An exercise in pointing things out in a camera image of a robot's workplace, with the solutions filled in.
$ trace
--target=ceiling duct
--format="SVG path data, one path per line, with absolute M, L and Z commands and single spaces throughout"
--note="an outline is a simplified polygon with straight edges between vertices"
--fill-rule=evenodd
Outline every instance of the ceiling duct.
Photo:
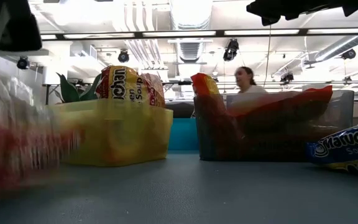
M 209 27 L 212 13 L 212 0 L 170 0 L 170 15 L 173 30 L 206 30 Z M 200 59 L 204 43 L 179 43 L 179 59 L 185 63 L 195 63 Z
M 353 47 L 358 45 L 358 35 L 357 36 L 349 36 L 340 39 L 334 44 L 326 47 L 325 49 L 319 51 L 315 56 L 315 60 L 317 62 L 322 62 L 328 59 L 331 59 L 335 56 L 343 54 Z

